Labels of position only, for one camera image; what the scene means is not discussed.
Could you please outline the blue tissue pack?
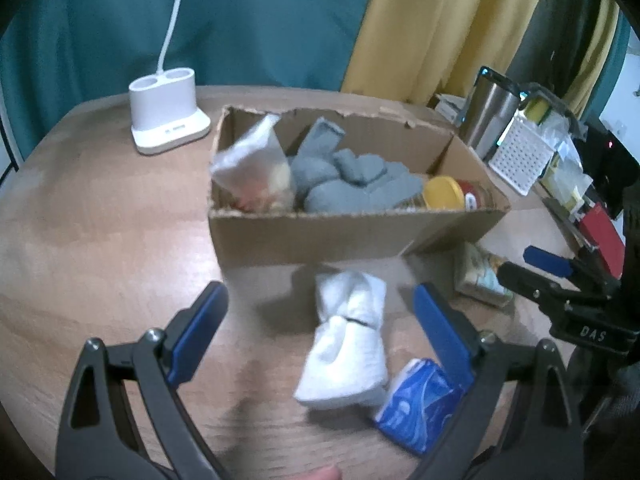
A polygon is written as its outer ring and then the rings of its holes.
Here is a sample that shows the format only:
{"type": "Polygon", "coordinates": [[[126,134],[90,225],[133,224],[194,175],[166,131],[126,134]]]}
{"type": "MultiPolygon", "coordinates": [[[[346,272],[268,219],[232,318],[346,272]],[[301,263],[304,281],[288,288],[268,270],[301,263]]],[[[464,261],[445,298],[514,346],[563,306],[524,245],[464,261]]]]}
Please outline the blue tissue pack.
{"type": "Polygon", "coordinates": [[[452,417],[463,391],[433,360],[413,359],[390,383],[374,426],[416,456],[431,451],[452,417]]]}

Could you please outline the yellow lid red jar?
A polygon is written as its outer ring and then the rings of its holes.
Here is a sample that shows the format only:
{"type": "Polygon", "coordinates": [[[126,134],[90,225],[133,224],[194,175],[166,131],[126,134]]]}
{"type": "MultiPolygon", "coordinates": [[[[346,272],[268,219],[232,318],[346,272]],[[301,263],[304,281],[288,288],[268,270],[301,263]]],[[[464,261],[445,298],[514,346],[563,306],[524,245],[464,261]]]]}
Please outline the yellow lid red jar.
{"type": "Polygon", "coordinates": [[[486,186],[449,176],[428,179],[422,197],[425,206],[434,210],[472,211],[495,206],[486,186]]]}

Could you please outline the white socks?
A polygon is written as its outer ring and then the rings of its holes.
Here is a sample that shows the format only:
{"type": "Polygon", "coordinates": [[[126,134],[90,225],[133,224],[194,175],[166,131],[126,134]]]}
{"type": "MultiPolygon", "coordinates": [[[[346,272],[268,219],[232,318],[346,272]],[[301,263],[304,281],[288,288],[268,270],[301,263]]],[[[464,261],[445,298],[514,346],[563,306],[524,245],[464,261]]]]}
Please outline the white socks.
{"type": "Polygon", "coordinates": [[[359,271],[316,276],[319,326],[294,392],[311,410],[383,403],[388,382],[382,337],[386,283],[359,271]]]}

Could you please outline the grey gloves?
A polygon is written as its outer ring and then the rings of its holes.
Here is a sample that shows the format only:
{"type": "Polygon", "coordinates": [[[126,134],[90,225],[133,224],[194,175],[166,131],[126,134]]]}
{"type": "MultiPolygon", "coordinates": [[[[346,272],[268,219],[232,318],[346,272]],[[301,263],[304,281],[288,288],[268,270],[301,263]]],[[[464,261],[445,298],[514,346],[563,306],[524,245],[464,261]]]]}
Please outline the grey gloves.
{"type": "Polygon", "coordinates": [[[339,148],[344,136],[339,125],[320,117],[288,159],[297,208],[306,214],[377,214],[421,195],[423,180],[404,164],[339,148]]]}

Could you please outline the clear bag of snacks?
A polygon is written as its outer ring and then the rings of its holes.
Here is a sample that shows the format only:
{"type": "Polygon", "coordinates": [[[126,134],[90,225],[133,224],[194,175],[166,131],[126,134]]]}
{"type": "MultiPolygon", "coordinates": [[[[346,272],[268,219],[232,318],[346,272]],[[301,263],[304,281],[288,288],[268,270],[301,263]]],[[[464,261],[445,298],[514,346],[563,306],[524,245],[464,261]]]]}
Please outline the clear bag of snacks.
{"type": "Polygon", "coordinates": [[[265,115],[239,140],[215,154],[209,173],[233,197],[235,208],[263,214],[292,211],[295,183],[290,163],[277,138],[277,114],[265,115]]]}

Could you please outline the red box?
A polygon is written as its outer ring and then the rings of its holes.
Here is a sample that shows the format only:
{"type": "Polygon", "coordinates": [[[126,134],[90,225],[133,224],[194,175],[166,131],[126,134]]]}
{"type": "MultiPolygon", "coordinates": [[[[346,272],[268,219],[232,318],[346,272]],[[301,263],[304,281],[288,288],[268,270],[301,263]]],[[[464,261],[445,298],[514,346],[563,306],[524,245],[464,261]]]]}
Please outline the red box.
{"type": "Polygon", "coordinates": [[[623,275],[625,246],[600,204],[595,204],[578,222],[582,235],[596,245],[605,269],[613,278],[623,275]]]}

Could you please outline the clear plastic bags pile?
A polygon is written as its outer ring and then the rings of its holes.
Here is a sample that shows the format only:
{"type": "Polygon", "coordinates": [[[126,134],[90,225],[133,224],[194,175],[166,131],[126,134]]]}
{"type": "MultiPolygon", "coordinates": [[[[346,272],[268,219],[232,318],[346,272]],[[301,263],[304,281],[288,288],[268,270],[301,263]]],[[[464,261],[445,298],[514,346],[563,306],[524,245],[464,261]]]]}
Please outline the clear plastic bags pile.
{"type": "Polygon", "coordinates": [[[585,140],[587,128],[578,122],[570,108],[553,92],[536,82],[521,85],[521,109],[525,113],[542,101],[549,109],[541,120],[529,118],[538,124],[538,134],[553,148],[553,155],[542,172],[540,183],[569,214],[585,205],[585,194],[593,182],[586,174],[575,142],[585,140]]]}

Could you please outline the black monitor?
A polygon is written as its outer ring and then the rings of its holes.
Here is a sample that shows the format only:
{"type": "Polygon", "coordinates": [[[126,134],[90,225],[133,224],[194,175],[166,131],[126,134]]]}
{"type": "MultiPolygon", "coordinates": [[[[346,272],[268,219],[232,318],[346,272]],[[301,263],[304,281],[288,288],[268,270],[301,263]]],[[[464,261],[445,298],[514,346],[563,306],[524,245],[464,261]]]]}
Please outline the black monitor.
{"type": "Polygon", "coordinates": [[[639,179],[639,163],[626,146],[600,122],[587,122],[582,146],[582,166],[612,219],[623,210],[624,189],[639,179]]]}

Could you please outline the white perforated basket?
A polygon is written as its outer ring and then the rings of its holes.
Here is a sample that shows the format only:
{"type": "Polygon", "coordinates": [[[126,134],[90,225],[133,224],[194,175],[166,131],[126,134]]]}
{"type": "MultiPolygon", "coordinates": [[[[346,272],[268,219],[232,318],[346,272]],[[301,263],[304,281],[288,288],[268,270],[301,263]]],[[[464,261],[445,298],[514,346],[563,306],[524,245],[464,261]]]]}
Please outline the white perforated basket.
{"type": "Polygon", "coordinates": [[[526,196],[552,159],[554,149],[524,116],[512,119],[500,138],[489,168],[521,196],[526,196]]]}

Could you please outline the stainless steel tumbler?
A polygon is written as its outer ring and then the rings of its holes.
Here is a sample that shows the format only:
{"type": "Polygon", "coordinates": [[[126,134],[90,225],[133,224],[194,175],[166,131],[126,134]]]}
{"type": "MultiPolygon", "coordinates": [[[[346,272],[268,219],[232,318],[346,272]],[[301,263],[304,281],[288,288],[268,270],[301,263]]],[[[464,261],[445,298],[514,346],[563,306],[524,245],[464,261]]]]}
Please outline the stainless steel tumbler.
{"type": "Polygon", "coordinates": [[[486,158],[519,105],[518,85],[492,68],[482,66],[459,116],[460,139],[480,159],[486,158]]]}

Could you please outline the cardboard box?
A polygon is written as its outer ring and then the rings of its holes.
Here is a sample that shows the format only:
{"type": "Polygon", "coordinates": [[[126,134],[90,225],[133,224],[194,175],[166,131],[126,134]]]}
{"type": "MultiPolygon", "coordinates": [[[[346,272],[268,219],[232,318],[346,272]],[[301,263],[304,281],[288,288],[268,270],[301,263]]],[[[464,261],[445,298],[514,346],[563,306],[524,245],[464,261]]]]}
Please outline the cardboard box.
{"type": "Polygon", "coordinates": [[[225,269],[475,242],[510,208],[485,165],[435,112],[227,107],[218,132],[208,221],[225,269]]]}

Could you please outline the yellow curtain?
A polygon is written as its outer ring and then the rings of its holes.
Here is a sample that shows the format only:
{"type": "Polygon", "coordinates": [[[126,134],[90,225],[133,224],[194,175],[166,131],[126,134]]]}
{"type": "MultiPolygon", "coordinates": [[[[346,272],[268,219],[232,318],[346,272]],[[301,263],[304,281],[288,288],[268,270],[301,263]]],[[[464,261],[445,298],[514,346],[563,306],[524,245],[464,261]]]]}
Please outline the yellow curtain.
{"type": "Polygon", "coordinates": [[[510,66],[539,0],[369,0],[342,89],[412,104],[510,66]]]}

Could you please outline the white desk lamp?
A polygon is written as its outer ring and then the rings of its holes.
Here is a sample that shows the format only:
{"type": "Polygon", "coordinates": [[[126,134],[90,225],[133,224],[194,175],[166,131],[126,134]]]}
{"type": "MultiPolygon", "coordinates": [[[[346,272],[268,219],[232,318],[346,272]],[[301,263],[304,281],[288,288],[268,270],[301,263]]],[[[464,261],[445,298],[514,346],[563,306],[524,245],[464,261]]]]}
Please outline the white desk lamp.
{"type": "Polygon", "coordinates": [[[196,102],[195,72],[190,67],[166,70],[182,0],[174,0],[167,32],[151,75],[128,87],[131,135],[141,155],[152,156],[204,138],[212,120],[196,102]]]}

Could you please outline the teal curtain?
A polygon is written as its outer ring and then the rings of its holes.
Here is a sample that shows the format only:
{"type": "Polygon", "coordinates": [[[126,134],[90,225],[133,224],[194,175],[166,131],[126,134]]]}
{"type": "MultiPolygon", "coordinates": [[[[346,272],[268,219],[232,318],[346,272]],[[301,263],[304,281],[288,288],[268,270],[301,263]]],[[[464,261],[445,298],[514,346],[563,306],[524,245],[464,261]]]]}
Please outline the teal curtain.
{"type": "Polygon", "coordinates": [[[341,88],[369,0],[24,0],[1,39],[23,155],[85,101],[157,66],[198,84],[341,88]]]}

